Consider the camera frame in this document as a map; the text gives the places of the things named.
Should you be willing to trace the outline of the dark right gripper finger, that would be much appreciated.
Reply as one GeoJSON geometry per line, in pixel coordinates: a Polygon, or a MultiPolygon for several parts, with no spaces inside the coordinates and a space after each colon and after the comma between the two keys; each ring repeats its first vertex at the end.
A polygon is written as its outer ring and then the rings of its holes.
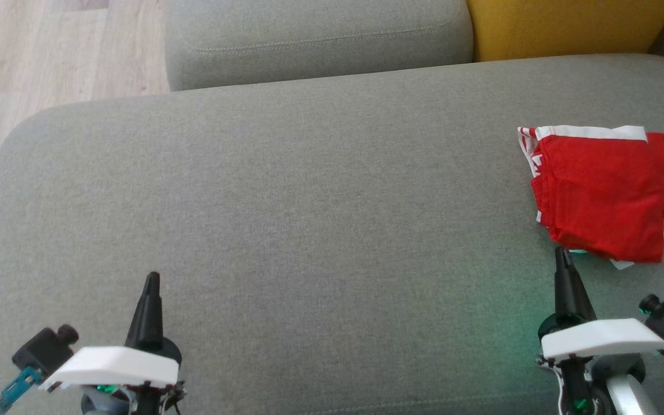
{"type": "Polygon", "coordinates": [[[574,259],[571,252],[566,251],[566,269],[567,269],[567,283],[566,290],[569,297],[570,312],[574,315],[580,316],[584,321],[596,320],[595,310],[588,298],[587,290],[583,284],[582,276],[580,276],[577,267],[575,266],[574,259]]]}
{"type": "Polygon", "coordinates": [[[569,260],[562,247],[555,249],[555,318],[556,323],[564,323],[570,314],[569,260]]]}

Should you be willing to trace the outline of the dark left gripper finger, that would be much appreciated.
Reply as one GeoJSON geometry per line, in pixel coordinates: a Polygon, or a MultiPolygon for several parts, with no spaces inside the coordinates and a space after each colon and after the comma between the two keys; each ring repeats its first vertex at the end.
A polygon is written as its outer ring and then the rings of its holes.
{"type": "Polygon", "coordinates": [[[157,271],[149,273],[149,345],[151,350],[160,350],[164,346],[163,300],[157,271]]]}
{"type": "Polygon", "coordinates": [[[140,344],[144,341],[144,326],[145,326],[145,310],[148,305],[148,300],[151,295],[151,285],[153,281],[153,273],[150,271],[145,278],[145,283],[142,288],[139,300],[131,319],[131,326],[127,331],[126,342],[124,346],[129,348],[139,348],[140,344]]]}

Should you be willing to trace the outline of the yellow cushion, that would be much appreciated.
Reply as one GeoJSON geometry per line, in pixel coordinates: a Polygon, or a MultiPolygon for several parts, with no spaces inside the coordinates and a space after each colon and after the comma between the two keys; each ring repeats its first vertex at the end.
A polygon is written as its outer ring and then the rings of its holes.
{"type": "Polygon", "coordinates": [[[477,62],[646,53],[664,0],[466,0],[477,62]]]}

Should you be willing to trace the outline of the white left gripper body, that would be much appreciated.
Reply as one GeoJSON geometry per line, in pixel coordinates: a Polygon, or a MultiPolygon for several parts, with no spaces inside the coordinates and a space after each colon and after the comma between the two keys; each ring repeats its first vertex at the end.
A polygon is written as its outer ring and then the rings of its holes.
{"type": "Polygon", "coordinates": [[[82,415],[166,415],[186,397],[182,355],[169,339],[150,346],[86,346],[39,386],[81,389],[82,415]]]}

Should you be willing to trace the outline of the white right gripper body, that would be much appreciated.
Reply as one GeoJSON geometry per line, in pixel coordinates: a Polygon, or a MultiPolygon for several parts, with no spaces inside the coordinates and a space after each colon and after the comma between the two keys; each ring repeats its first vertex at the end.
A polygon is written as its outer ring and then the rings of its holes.
{"type": "Polygon", "coordinates": [[[606,319],[545,334],[537,365],[556,376],[558,415],[659,415],[643,387],[643,355],[664,339],[637,319],[606,319]]]}

